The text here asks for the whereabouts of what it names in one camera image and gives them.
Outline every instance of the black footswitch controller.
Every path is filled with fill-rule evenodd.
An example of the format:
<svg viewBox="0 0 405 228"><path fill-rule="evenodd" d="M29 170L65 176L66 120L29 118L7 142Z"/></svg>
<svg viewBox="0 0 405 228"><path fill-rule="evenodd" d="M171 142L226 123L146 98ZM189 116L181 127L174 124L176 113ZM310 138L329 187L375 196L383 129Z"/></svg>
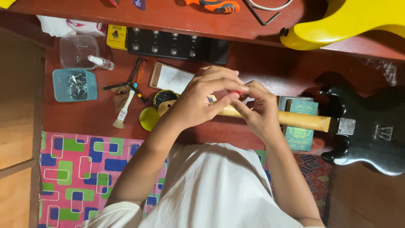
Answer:
<svg viewBox="0 0 405 228"><path fill-rule="evenodd" d="M226 64L229 41L127 28L128 53Z"/></svg>

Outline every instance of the red screwdriver handle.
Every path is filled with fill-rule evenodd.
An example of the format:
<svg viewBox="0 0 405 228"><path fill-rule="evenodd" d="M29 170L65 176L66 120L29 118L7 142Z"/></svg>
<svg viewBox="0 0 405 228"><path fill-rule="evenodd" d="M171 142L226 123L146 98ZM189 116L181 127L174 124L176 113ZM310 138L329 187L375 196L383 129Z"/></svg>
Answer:
<svg viewBox="0 0 405 228"><path fill-rule="evenodd" d="M241 7L235 1L218 1L218 0L184 0L187 5L196 3L205 9L216 13L238 12Z"/></svg>

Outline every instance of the black electric guitar body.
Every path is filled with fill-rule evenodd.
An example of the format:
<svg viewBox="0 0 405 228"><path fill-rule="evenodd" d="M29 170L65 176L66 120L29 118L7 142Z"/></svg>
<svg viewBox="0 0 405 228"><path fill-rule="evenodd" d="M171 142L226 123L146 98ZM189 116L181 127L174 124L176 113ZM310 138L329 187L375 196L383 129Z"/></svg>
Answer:
<svg viewBox="0 0 405 228"><path fill-rule="evenodd" d="M337 141L326 162L347 165L365 161L378 171L396 176L405 172L405 88L392 87L364 98L345 87L323 88L330 98L327 115Z"/></svg>

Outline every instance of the white shirt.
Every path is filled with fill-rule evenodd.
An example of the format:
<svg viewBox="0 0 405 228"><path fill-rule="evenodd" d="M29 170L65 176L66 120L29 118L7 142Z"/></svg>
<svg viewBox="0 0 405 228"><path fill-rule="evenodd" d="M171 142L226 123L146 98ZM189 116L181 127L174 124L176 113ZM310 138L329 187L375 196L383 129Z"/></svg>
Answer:
<svg viewBox="0 0 405 228"><path fill-rule="evenodd" d="M130 202L107 206L82 228L303 228L274 202L253 150L175 144L158 204L144 219Z"/></svg>

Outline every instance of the person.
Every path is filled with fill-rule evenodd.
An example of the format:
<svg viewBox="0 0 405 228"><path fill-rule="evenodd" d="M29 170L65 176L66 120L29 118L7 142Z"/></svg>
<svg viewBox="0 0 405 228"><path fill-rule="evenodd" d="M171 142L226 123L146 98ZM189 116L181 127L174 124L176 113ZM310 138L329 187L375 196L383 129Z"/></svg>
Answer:
<svg viewBox="0 0 405 228"><path fill-rule="evenodd" d="M325 227L280 130L276 96L256 81L244 84L238 74L223 67L202 68L129 161L105 208L81 227ZM208 96L223 89L253 98L253 109L236 92L210 105ZM184 129L211 120L228 104L266 146L277 204L253 150L224 143L174 143ZM160 200L142 219L143 202L166 157Z"/></svg>

